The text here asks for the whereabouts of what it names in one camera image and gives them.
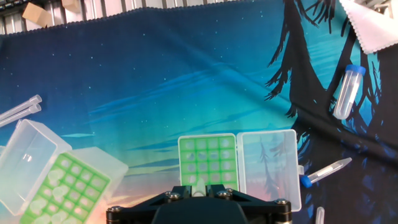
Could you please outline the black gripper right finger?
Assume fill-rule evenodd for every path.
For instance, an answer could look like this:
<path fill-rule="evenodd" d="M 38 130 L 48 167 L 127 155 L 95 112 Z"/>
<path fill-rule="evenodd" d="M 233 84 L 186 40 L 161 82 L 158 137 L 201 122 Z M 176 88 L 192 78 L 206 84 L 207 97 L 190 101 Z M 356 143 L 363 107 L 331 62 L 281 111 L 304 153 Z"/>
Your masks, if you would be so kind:
<path fill-rule="evenodd" d="M 207 185 L 206 195 L 236 202 L 247 219 L 263 218 L 263 223 L 292 224 L 292 206 L 287 199 L 264 201 L 238 190 L 226 188 L 223 184 Z"/>

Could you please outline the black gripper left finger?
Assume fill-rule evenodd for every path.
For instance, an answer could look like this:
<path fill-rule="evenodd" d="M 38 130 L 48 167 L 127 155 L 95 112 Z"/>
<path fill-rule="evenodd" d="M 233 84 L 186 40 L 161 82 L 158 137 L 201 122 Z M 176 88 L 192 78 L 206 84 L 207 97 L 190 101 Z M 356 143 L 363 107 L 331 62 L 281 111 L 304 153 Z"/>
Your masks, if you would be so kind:
<path fill-rule="evenodd" d="M 122 207 L 115 205 L 106 210 L 106 223 L 134 223 L 142 219 L 153 219 L 156 211 L 170 202 L 176 202 L 192 196 L 192 186 L 175 186 L 156 195 L 146 201 L 143 201 L 133 207 Z"/>

